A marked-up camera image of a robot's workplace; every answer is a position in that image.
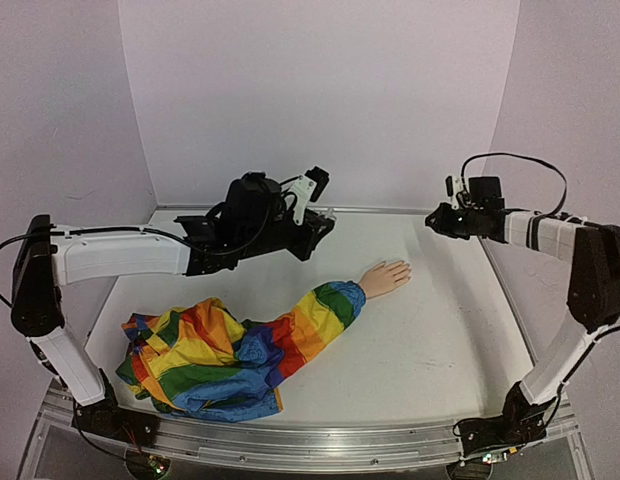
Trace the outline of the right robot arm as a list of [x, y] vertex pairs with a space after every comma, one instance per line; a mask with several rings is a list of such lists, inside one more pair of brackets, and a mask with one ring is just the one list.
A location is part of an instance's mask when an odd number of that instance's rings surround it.
[[510, 388], [500, 415], [453, 428], [463, 460], [491, 463], [546, 436], [571, 377], [604, 337], [620, 331], [620, 227], [561, 210], [510, 209], [496, 176], [450, 176], [445, 184], [449, 199], [426, 217], [426, 227], [452, 239], [522, 247], [570, 267], [565, 319], [548, 350]]

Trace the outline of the mannequin hand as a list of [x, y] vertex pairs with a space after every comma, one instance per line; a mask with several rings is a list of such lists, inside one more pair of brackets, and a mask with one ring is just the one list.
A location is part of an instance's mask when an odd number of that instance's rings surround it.
[[412, 268], [406, 261], [381, 262], [366, 271], [358, 282], [367, 299], [391, 293], [407, 284]]

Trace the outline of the rainbow striped jacket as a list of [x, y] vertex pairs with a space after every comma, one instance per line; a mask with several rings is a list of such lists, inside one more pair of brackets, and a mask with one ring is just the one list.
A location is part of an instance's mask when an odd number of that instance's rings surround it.
[[366, 303], [355, 282], [307, 293], [269, 322], [238, 321], [218, 298], [160, 316], [134, 313], [116, 375], [162, 414], [236, 423], [283, 410], [278, 387], [314, 360]]

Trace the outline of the clear nail polish bottle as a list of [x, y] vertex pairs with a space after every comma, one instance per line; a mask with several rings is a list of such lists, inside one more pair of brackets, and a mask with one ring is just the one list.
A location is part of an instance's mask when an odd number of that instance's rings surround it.
[[334, 214], [334, 210], [332, 208], [328, 208], [321, 213], [321, 216], [331, 222], [336, 221], [336, 216]]

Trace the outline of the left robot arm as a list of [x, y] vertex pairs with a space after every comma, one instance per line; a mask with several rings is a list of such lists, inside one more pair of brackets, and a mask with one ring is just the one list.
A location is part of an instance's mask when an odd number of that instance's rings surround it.
[[319, 167], [283, 182], [249, 172], [231, 183], [210, 212], [176, 217], [175, 233], [149, 225], [56, 226], [47, 214], [35, 216], [27, 232], [13, 239], [21, 247], [11, 296], [3, 302], [39, 362], [76, 401], [73, 427], [150, 447], [159, 418], [119, 405], [106, 374], [67, 325], [61, 286], [125, 275], [208, 275], [279, 250], [306, 261], [335, 225], [333, 217], [308, 208], [328, 182]]

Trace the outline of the aluminium front rail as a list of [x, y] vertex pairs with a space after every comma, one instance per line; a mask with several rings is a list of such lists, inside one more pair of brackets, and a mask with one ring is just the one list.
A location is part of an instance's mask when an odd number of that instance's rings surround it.
[[476, 433], [435, 422], [405, 425], [312, 427], [214, 423], [129, 412], [119, 432], [100, 433], [86, 419], [74, 421], [70, 409], [45, 411], [43, 422], [84, 432], [96, 441], [129, 447], [169, 459], [217, 467], [287, 473], [364, 473], [414, 470], [472, 462], [495, 465], [519, 455], [540, 463], [543, 448], [564, 442], [554, 458], [570, 477], [589, 479], [592, 471], [568, 403], [543, 438], [526, 445], [479, 446]]

